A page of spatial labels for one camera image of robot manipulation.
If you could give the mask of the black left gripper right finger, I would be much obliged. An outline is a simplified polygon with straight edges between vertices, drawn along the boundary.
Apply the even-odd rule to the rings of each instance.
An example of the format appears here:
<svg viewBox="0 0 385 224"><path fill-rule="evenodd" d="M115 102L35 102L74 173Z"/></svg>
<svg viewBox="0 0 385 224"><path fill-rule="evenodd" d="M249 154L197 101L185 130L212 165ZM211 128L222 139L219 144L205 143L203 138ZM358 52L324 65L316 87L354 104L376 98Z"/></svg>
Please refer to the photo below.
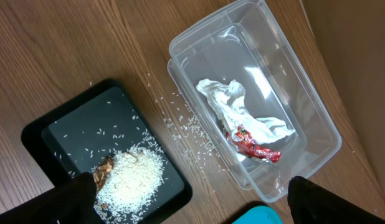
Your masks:
<svg viewBox="0 0 385 224"><path fill-rule="evenodd" d="M295 224L385 224L382 218L301 176L289 181L287 202Z"/></svg>

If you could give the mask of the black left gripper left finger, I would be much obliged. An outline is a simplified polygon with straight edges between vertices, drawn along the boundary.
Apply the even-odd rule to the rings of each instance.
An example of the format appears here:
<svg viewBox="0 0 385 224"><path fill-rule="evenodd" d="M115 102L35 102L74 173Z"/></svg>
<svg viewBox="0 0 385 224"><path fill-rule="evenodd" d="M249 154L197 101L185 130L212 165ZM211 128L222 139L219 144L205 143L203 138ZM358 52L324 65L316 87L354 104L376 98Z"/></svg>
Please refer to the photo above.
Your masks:
<svg viewBox="0 0 385 224"><path fill-rule="evenodd" d="M89 172L0 214L0 224L101 223L95 213L97 188Z"/></svg>

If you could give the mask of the white tissue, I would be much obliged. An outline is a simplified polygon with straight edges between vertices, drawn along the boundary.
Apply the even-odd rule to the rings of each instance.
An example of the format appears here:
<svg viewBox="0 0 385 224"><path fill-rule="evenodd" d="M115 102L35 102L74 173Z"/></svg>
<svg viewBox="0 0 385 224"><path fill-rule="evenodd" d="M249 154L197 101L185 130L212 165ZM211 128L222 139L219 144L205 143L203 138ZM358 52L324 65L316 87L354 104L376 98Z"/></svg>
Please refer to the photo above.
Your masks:
<svg viewBox="0 0 385 224"><path fill-rule="evenodd" d="M196 90L206 97L208 105L234 141L242 140L237 136L239 128L250 133L259 145L271 144L295 133L284 120L275 117L254 118L245 107L246 90L236 80L226 85L206 78L198 82Z"/></svg>

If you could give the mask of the red snack wrapper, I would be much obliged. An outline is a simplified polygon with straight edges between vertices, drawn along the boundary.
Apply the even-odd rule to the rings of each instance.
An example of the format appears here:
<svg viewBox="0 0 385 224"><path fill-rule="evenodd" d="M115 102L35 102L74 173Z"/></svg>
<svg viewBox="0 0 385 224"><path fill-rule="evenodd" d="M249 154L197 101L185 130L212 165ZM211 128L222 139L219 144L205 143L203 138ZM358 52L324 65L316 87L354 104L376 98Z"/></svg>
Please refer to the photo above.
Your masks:
<svg viewBox="0 0 385 224"><path fill-rule="evenodd" d="M237 128L237 132L234 134L239 140L235 141L232 135L224 129L224 135L226 139L237 147L236 151L240 154L247 156L248 158L261 159L265 162L276 163L282 156L280 151L273 151L271 149L260 146L252 135L240 125Z"/></svg>

